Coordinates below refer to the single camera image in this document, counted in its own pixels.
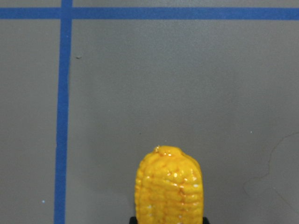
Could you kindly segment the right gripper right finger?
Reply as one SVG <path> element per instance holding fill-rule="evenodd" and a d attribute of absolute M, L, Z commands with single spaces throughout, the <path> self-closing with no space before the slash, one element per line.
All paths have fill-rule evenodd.
<path fill-rule="evenodd" d="M 207 217 L 203 217 L 203 224 L 209 224 L 209 220 Z"/>

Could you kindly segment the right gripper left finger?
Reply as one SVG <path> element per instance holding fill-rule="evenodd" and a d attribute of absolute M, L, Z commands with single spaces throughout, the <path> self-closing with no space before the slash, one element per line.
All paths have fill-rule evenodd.
<path fill-rule="evenodd" d="M 129 224 L 138 224 L 137 218 L 135 216 L 129 219 Z"/>

